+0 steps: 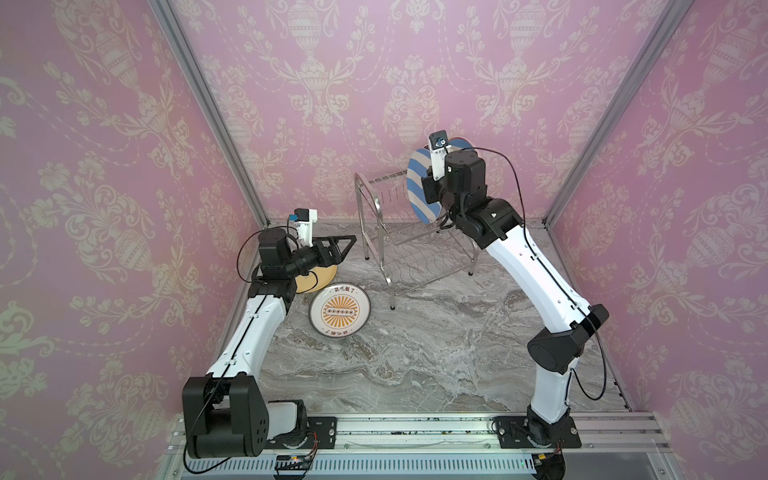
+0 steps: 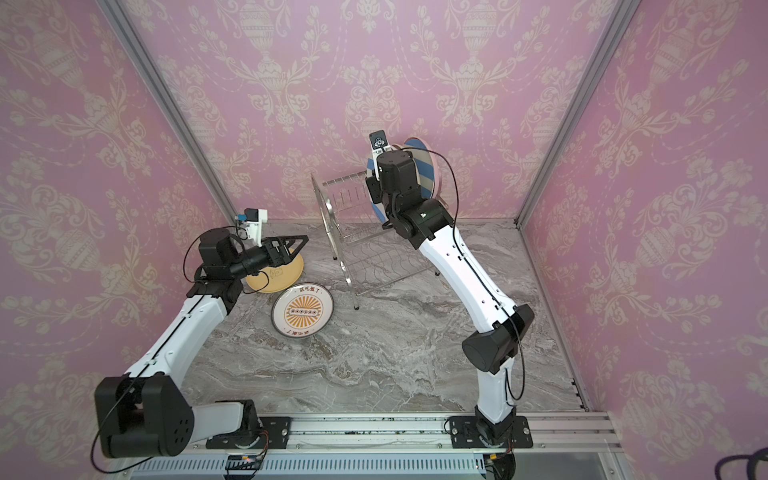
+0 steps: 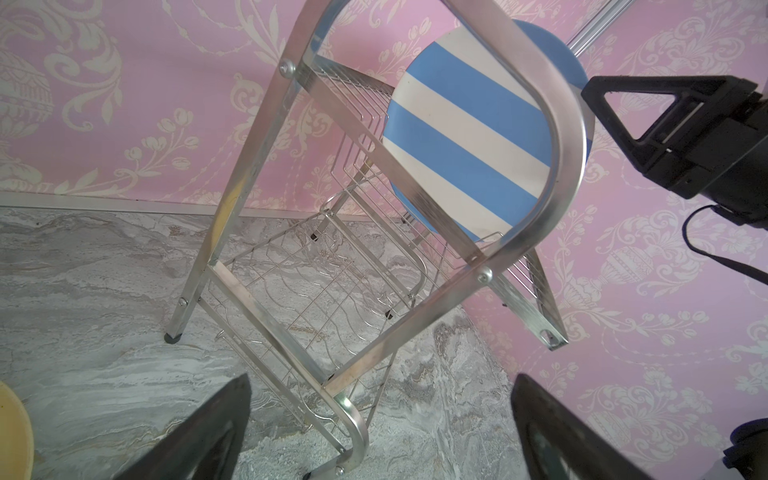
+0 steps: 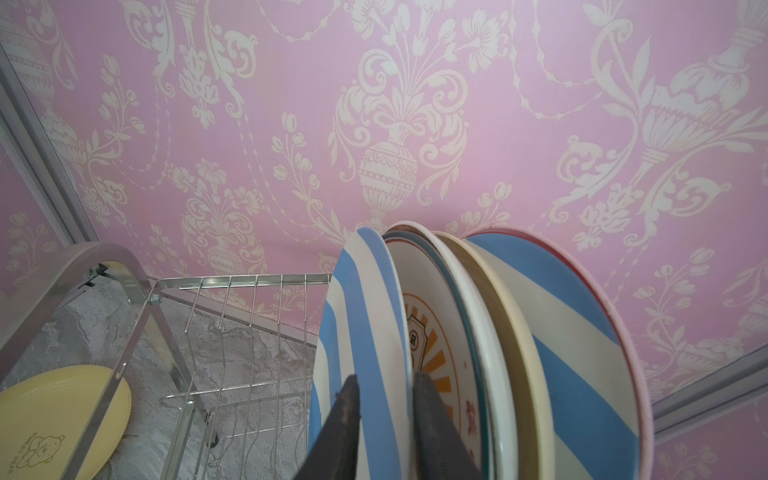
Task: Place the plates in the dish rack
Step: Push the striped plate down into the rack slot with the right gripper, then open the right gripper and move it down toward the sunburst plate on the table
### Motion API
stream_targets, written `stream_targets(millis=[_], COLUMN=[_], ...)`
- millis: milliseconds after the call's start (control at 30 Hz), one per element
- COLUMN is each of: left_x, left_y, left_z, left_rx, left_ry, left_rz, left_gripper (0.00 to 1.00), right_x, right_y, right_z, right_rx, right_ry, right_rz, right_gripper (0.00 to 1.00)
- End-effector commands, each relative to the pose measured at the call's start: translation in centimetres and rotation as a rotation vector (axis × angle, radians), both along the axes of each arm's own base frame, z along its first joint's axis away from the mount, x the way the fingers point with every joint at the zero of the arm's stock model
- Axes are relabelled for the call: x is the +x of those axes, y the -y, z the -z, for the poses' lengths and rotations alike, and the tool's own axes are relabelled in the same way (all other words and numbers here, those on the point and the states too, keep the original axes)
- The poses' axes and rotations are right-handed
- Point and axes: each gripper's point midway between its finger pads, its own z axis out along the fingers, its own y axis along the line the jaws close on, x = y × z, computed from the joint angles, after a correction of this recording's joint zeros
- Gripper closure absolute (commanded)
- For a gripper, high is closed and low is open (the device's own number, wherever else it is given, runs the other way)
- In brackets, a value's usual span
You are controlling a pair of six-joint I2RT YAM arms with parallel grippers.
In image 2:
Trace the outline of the blue striped plate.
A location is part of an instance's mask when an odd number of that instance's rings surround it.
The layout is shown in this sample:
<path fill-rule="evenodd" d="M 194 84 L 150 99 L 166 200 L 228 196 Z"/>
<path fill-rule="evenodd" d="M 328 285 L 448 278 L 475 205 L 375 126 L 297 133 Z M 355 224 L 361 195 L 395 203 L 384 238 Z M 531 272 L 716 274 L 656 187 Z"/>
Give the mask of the blue striped plate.
<path fill-rule="evenodd" d="M 403 149 L 413 156 L 422 197 L 425 199 L 432 198 L 435 192 L 436 174 L 429 147 L 422 140 L 410 137 L 405 140 Z"/>
<path fill-rule="evenodd" d="M 366 178 L 374 178 L 374 177 L 375 177 L 375 173 L 374 173 L 373 160 L 371 158 L 368 158 L 367 164 L 366 164 Z M 372 206 L 375 217 L 378 219 L 378 221 L 381 224 L 386 223 L 388 221 L 388 218 L 386 216 L 383 204 L 381 202 L 379 203 L 374 202 L 372 196 L 370 196 L 370 200 L 371 200 L 371 206 Z"/>

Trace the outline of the yellow plate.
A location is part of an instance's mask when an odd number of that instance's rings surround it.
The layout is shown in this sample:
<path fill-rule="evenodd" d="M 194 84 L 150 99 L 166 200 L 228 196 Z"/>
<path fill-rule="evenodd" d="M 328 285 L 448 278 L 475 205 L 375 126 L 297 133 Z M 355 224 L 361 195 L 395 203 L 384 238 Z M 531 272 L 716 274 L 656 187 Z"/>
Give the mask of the yellow plate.
<path fill-rule="evenodd" d="M 245 282 L 257 293 L 277 293 L 294 285 L 304 271 L 304 259 L 299 254 L 289 264 L 281 267 L 267 267 L 257 275 L 249 275 Z"/>

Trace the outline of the orange sunburst plate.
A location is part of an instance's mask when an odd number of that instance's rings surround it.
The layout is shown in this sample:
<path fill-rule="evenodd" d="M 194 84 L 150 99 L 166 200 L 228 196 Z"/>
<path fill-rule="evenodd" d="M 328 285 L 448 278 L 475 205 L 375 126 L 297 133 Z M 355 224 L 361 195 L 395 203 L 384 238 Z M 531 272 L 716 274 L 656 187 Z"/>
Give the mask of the orange sunburst plate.
<path fill-rule="evenodd" d="M 285 337 L 307 338 L 322 330 L 333 312 L 334 299 L 327 288 L 316 283 L 301 283 L 277 297 L 271 321 L 275 330 Z"/>

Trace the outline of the pink plate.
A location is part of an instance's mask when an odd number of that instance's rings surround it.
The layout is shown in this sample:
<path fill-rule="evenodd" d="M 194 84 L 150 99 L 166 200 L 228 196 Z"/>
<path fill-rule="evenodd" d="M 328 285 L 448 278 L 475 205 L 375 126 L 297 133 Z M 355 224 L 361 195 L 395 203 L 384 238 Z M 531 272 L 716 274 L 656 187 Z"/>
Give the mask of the pink plate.
<path fill-rule="evenodd" d="M 443 160 L 436 153 L 432 153 L 433 147 L 426 140 L 423 141 L 423 146 L 427 150 L 428 163 L 431 165 L 431 173 L 425 174 L 425 177 L 431 180 L 431 196 L 435 198 L 441 191 Z"/>

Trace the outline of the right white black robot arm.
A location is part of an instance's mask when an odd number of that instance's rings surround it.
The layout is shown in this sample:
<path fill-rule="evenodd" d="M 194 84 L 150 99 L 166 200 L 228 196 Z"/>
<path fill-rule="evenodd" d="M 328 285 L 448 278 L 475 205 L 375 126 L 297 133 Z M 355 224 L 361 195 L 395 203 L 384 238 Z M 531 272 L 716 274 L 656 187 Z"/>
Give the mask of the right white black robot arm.
<path fill-rule="evenodd" d="M 522 339 L 535 314 L 501 291 L 463 241 L 456 220 L 443 203 L 422 195 L 416 161 L 405 149 L 377 148 L 373 175 L 366 179 L 386 223 L 429 260 L 464 305 L 475 331 L 462 351 L 478 376 L 476 428 L 490 446 L 511 439 L 516 403 L 510 373 L 524 364 Z"/>

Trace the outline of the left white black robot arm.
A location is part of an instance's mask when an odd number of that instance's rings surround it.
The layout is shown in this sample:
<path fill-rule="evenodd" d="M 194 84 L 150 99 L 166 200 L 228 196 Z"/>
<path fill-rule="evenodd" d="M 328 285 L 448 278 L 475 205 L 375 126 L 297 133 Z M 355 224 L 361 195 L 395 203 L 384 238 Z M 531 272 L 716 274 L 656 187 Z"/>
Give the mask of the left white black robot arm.
<path fill-rule="evenodd" d="M 268 434 L 252 401 L 193 407 L 180 386 L 210 334 L 243 295 L 244 279 L 291 263 L 308 241 L 305 235 L 266 237 L 248 247 L 231 227 L 202 233 L 194 242 L 201 264 L 175 319 L 125 373 L 96 387 L 98 429 L 91 449 L 110 459 L 147 461 L 177 456 L 202 440 L 267 447 Z"/>

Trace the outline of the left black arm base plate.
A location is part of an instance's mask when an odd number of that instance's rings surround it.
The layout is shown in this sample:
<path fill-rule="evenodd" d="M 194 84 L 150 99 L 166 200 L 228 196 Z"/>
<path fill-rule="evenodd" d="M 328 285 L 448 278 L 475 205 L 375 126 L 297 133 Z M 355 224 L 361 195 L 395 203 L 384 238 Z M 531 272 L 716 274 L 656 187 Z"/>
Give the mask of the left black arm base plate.
<path fill-rule="evenodd" d="M 291 433 L 292 418 L 288 416 L 260 417 L 257 422 L 246 422 L 238 430 L 208 439 L 205 446 L 213 449 L 283 450 Z"/>

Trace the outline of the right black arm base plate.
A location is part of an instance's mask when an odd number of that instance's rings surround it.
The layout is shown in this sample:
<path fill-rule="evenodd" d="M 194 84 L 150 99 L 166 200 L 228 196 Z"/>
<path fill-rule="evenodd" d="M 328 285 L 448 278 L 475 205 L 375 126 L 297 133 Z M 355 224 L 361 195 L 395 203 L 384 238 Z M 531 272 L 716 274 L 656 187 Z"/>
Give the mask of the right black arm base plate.
<path fill-rule="evenodd" d="M 514 415 L 498 424 L 476 416 L 452 416 L 448 428 L 455 449 L 530 449 L 534 446 L 531 428 L 524 416 Z"/>

